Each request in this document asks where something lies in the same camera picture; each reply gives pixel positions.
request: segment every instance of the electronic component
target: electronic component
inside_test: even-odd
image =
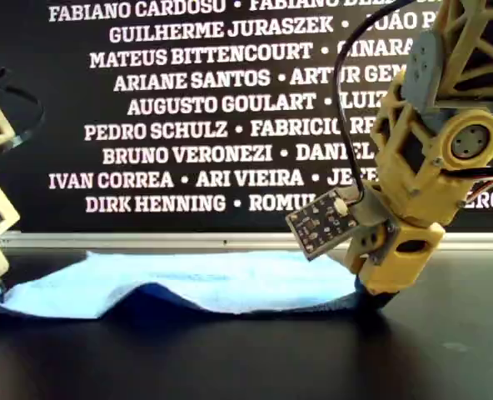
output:
[[[310,261],[347,240],[359,226],[336,189],[292,212],[286,221]]]

